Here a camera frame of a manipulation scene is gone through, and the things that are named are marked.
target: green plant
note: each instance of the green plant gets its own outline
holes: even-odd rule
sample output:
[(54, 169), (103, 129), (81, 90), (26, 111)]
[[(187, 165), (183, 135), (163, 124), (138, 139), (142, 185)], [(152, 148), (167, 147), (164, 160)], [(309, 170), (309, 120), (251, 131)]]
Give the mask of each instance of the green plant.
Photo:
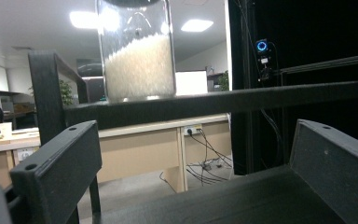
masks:
[(221, 91), (228, 91), (228, 70), (223, 73), (221, 77), (217, 79), (217, 82), (220, 85)]
[[(69, 85), (69, 81), (65, 82), (60, 79), (60, 92), (63, 105), (72, 105), (74, 103), (74, 98), (72, 97), (72, 87)], [(31, 91), (31, 95), (34, 96), (34, 88), (28, 88)]]

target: wire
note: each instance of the wire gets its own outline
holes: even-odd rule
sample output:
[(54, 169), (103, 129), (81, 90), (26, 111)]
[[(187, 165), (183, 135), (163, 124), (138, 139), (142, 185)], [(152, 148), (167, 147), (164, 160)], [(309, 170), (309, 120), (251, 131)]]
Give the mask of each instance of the wire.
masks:
[[(256, 67), (258, 68), (258, 65), (257, 65), (257, 55), (255, 53), (255, 48), (254, 48), (254, 42), (252, 40), (252, 37), (251, 37), (251, 32), (250, 32), (250, 29), (249, 29), (249, 25), (248, 25), (248, 21), (247, 21), (247, 18), (245, 16), (245, 13), (243, 12), (243, 8), (242, 8), (242, 5), (241, 5), (241, 2), (240, 0), (236, 1), (234, 0), (234, 3), (237, 5), (237, 7), (240, 9), (240, 12), (241, 12), (241, 15), (242, 15), (242, 18), (244, 20), (244, 23), (245, 23), (245, 29), (246, 29), (246, 33), (248, 34), (248, 37), (249, 37), (249, 42), (251, 42), (251, 49), (252, 49), (252, 53), (254, 54), (254, 57), (255, 57), (255, 63), (256, 63)], [(258, 75), (259, 77), (261, 77), (261, 73), (260, 73), (260, 70), (257, 69), (257, 72), (258, 72)]]
[(212, 174), (211, 172), (209, 172), (209, 171), (207, 171), (207, 170), (205, 170), (208, 174), (210, 174), (210, 175), (212, 175), (212, 176), (214, 176), (214, 177), (217, 177), (217, 178), (219, 178), (219, 179), (222, 179), (222, 180), (228, 180), (228, 179), (225, 179), (225, 178), (223, 178), (223, 177), (220, 177), (220, 176), (218, 176), (218, 175), (214, 175), (214, 174)]
[(206, 144), (203, 144), (203, 143), (202, 143), (201, 141), (199, 141), (198, 139), (194, 138), (192, 134), (190, 135), (190, 137), (193, 138), (193, 139), (194, 139), (195, 141), (197, 141), (198, 143), (202, 144), (203, 146), (206, 146), (208, 149), (212, 150), (214, 153), (216, 153), (216, 155), (220, 158), (220, 160), (222, 160), (223, 162), (225, 162), (229, 167), (232, 168), (232, 165), (229, 164), (228, 162), (226, 162), (225, 159), (223, 159), (222, 157), (224, 157), (224, 158), (226, 158), (226, 159), (232, 161), (235, 165), (238, 165), (238, 166), (240, 166), (240, 167), (242, 167), (242, 168), (246, 168), (244, 165), (242, 165), (242, 164), (240, 164), (240, 163), (237, 163), (237, 162), (233, 161), (231, 158), (227, 157), (226, 155), (224, 155), (224, 154), (222, 154), (222, 153), (216, 151), (216, 150), (212, 147), (212, 145), (209, 143), (209, 141), (207, 140), (204, 131), (203, 131), (202, 129), (198, 129), (198, 131), (200, 131), (202, 137), (206, 140), (208, 146), (206, 146)]
[(275, 132), (275, 135), (277, 137), (277, 152), (275, 155), (275, 161), (272, 164), (272, 166), (278, 165), (278, 163), (281, 161), (281, 153), (282, 153), (282, 137), (279, 132), (278, 126), (275, 124), (274, 120), (267, 115), (266, 111), (264, 109), (261, 110), (261, 113), (263, 114), (264, 118), (266, 118), (269, 125), (271, 125), (272, 129)]
[[(200, 174), (199, 173), (197, 173), (195, 170), (193, 170), (191, 167), (188, 167), (188, 168), (190, 168), (190, 170), (191, 171), (193, 171), (194, 172), (194, 174), (195, 175), (197, 175), (198, 177), (200, 177)], [(214, 179), (214, 178), (210, 178), (210, 177), (208, 177), (208, 176), (204, 176), (203, 177), (204, 178), (204, 180), (206, 180), (206, 181), (211, 181), (211, 182), (214, 182), (214, 183), (216, 183), (216, 182), (222, 182), (223, 180), (221, 180), (221, 179)]]
[(263, 163), (264, 167), (266, 167), (266, 169), (268, 169), (266, 163), (263, 161), (263, 159), (261, 159), (261, 163)]
[(202, 185), (202, 178), (203, 178), (203, 171), (205, 170), (205, 162), (206, 159), (208, 158), (208, 145), (207, 145), (208, 141), (205, 138), (205, 160), (203, 162), (203, 165), (201, 165), (202, 171), (201, 171), (201, 185)]
[[(189, 173), (191, 173), (194, 177), (196, 177), (199, 181), (201, 181), (201, 178), (199, 177), (199, 175), (196, 175), (196, 174), (193, 174), (191, 171), (189, 171), (188, 169), (186, 169)], [(215, 182), (213, 182), (213, 181), (204, 181), (203, 182), (204, 184), (209, 184), (209, 185), (211, 185), (211, 184), (214, 184)]]
[(214, 153), (217, 154), (217, 156), (218, 156), (220, 159), (222, 159), (227, 165), (229, 165), (229, 166), (231, 167), (231, 164), (227, 163), (227, 162), (222, 158), (222, 156), (223, 156), (223, 157), (226, 157), (225, 155), (223, 155), (222, 153), (220, 153), (220, 152), (214, 150), (214, 148), (212, 148), (212, 147), (208, 147), (206, 144), (200, 142), (197, 138), (194, 138), (192, 135), (190, 135), (190, 137), (193, 138), (194, 140), (196, 140), (197, 142), (199, 142), (200, 144), (202, 144), (203, 146), (206, 146), (208, 149), (212, 150)]
[(161, 174), (159, 174), (159, 179), (168, 184), (168, 181), (167, 181), (166, 179), (163, 179), (163, 178), (161, 177), (162, 174), (164, 174), (164, 172), (161, 172)]
[(279, 62), (278, 62), (278, 49), (277, 47), (275, 46), (275, 44), (273, 42), (268, 42), (270, 45), (272, 45), (272, 47), (274, 47), (274, 51), (275, 51), (275, 62), (276, 62), (276, 65), (277, 65), (277, 76), (280, 76), (281, 77), (281, 86), (283, 86), (283, 75), (280, 74), (280, 67), (279, 67)]

